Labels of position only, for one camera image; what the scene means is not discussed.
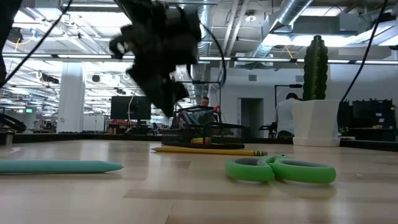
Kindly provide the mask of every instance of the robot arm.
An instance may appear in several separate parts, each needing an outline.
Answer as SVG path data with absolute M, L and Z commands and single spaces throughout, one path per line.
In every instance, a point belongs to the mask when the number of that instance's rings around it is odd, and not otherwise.
M 126 71 L 148 99 L 171 117 L 174 104 L 188 97 L 181 83 L 170 78 L 176 65 L 198 62 L 201 41 L 197 10 L 171 9 L 164 2 L 114 0 L 132 22 L 109 43 L 114 57 L 133 52 L 132 68 Z

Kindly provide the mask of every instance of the potted cactus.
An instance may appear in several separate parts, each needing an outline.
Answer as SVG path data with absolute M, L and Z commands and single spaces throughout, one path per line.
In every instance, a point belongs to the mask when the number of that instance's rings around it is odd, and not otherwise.
M 304 61 L 303 101 L 295 103 L 293 108 L 293 143 L 300 146 L 339 146 L 339 101 L 325 99 L 328 48 L 321 36 L 313 38 Z

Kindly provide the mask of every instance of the teal foam piece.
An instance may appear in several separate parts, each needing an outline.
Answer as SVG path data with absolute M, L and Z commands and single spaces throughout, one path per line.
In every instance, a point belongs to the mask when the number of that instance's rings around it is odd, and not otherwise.
M 122 169 L 121 164 L 105 161 L 0 160 L 0 174 L 79 174 Z

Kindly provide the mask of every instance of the doorway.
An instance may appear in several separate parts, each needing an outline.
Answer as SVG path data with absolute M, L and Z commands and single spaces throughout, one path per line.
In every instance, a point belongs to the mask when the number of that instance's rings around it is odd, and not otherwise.
M 241 125 L 245 126 L 247 138 L 263 138 L 263 131 L 259 127 L 264 123 L 264 99 L 263 98 L 239 98 Z

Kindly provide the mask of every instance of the cactus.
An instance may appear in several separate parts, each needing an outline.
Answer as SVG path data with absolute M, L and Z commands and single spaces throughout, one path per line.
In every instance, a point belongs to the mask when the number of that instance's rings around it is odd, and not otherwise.
M 328 48 L 321 36 L 313 37 L 304 58 L 303 100 L 324 100 L 328 80 Z

